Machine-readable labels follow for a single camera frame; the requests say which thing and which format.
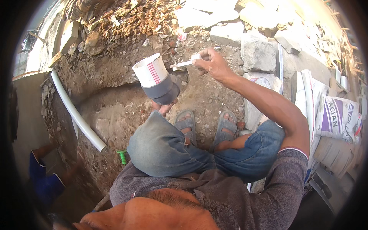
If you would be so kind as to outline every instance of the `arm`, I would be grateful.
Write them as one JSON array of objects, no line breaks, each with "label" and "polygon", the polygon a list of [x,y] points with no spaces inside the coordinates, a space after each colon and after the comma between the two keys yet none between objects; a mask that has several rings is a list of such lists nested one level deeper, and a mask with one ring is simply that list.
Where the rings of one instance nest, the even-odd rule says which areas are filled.
[{"label": "arm", "polygon": [[200,75],[210,73],[215,80],[242,95],[264,115],[283,127],[285,138],[281,148],[297,147],[309,157],[308,122],[296,105],[279,93],[236,75],[213,48],[199,53],[203,60],[193,60],[193,64],[200,67]]}]

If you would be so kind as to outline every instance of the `grey sweater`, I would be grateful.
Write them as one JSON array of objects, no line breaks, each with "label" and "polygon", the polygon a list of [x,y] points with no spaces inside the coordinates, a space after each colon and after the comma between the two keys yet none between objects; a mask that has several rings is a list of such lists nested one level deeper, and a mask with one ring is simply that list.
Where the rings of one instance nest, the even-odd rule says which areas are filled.
[{"label": "grey sweater", "polygon": [[219,169],[181,178],[150,177],[130,162],[111,187],[110,199],[115,206],[147,191],[181,188],[195,194],[220,229],[288,229],[302,199],[307,165],[301,152],[281,151],[267,175],[265,190],[255,194],[240,178]]}]

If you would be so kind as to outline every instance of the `man's right hand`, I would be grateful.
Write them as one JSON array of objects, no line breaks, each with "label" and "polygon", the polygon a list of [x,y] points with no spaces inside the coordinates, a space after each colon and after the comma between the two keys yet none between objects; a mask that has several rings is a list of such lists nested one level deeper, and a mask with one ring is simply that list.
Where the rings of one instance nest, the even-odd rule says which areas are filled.
[{"label": "man's right hand", "polygon": [[199,75],[209,73],[226,87],[227,82],[234,77],[235,73],[230,69],[225,59],[214,48],[204,49],[199,54],[202,59],[196,59],[192,62],[193,65],[199,67]]}]

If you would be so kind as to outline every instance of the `man's left hand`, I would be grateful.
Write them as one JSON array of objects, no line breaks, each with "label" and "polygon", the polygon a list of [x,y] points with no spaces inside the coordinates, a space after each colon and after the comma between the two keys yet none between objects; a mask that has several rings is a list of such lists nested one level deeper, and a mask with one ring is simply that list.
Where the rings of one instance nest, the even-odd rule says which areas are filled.
[{"label": "man's left hand", "polygon": [[177,98],[170,105],[159,105],[156,102],[152,101],[152,111],[157,110],[162,114],[163,117],[166,117],[166,113],[168,113],[172,106],[176,103],[178,103]]}]

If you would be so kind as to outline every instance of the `sandal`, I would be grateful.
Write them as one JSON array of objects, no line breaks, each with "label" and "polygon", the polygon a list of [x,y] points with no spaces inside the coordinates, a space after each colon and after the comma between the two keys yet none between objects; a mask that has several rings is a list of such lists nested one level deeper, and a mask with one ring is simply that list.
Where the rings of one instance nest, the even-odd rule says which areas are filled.
[{"label": "sandal", "polygon": [[[215,150],[215,147],[218,143],[223,142],[223,141],[233,141],[234,140],[234,134],[236,132],[237,126],[236,124],[230,122],[228,119],[224,118],[224,115],[228,113],[230,117],[233,118],[233,120],[236,121],[236,116],[233,112],[231,112],[230,110],[224,111],[220,114],[220,118],[219,118],[219,123],[217,125],[217,131],[216,131],[216,136],[215,139],[213,140],[213,143],[210,147],[210,153],[213,153],[213,151]],[[231,132],[233,132],[234,134],[231,135],[228,132],[222,131],[223,128],[227,128],[228,130],[230,130]]]},{"label": "sandal", "polygon": [[[191,118],[185,119],[184,121],[179,121],[179,119],[181,119],[182,117],[185,117],[185,115],[187,113],[190,113]],[[182,130],[185,128],[192,128],[192,131],[186,132],[184,133],[184,136],[188,137],[190,142],[197,147],[197,139],[195,137],[195,121],[194,121],[194,113],[189,110],[183,110],[181,111],[175,118],[175,124],[174,124],[175,128],[177,128],[178,130]]]}]

